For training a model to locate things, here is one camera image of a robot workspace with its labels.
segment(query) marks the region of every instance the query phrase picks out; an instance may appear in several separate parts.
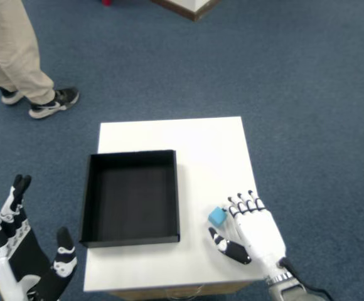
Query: blue block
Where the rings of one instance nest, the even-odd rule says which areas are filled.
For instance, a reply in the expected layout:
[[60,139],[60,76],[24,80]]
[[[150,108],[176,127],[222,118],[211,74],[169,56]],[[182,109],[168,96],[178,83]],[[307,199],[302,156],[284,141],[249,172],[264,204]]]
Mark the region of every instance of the blue block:
[[216,207],[208,216],[208,220],[216,227],[221,226],[226,218],[227,214],[220,207]]

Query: sneaker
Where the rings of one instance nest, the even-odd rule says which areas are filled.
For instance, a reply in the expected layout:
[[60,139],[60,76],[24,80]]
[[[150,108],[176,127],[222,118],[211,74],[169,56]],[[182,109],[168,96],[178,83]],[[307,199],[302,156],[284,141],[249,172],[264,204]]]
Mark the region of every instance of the sneaker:
[[1,100],[6,105],[14,105],[24,97],[24,95],[19,91],[9,92],[2,87],[0,87],[0,91],[2,93]]
[[55,97],[52,101],[37,105],[31,104],[29,115],[34,119],[42,119],[48,117],[58,111],[65,111],[74,105],[79,98],[79,91],[76,88],[68,88],[55,91]]

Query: white table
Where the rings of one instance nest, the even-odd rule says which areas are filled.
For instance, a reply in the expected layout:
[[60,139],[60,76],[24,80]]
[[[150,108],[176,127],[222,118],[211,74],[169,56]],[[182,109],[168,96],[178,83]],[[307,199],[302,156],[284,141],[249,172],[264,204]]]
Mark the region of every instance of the white table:
[[[255,264],[241,265],[213,245],[207,217],[237,192],[255,190],[240,117],[102,123],[98,153],[173,149],[178,165],[181,241],[91,248],[85,292],[248,282]],[[220,232],[239,241],[230,219]]]

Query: blue carpet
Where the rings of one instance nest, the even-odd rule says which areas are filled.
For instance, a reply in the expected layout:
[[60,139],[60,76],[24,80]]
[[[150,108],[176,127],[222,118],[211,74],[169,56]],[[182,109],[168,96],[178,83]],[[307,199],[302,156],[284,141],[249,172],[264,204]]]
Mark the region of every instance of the blue carpet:
[[[192,23],[149,1],[24,1],[42,69],[80,102],[46,120],[0,103],[0,195],[34,179],[26,210],[48,256],[78,236],[100,122],[240,115],[257,188],[309,283],[364,300],[364,0],[224,0]],[[63,300],[83,293],[85,250]],[[263,283],[197,300],[269,300]]]

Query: black tray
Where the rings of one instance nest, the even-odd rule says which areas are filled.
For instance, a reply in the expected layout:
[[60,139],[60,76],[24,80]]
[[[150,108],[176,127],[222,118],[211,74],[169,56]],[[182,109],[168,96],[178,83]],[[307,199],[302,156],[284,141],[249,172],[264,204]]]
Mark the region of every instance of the black tray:
[[91,155],[80,242],[89,248],[177,242],[174,150]]

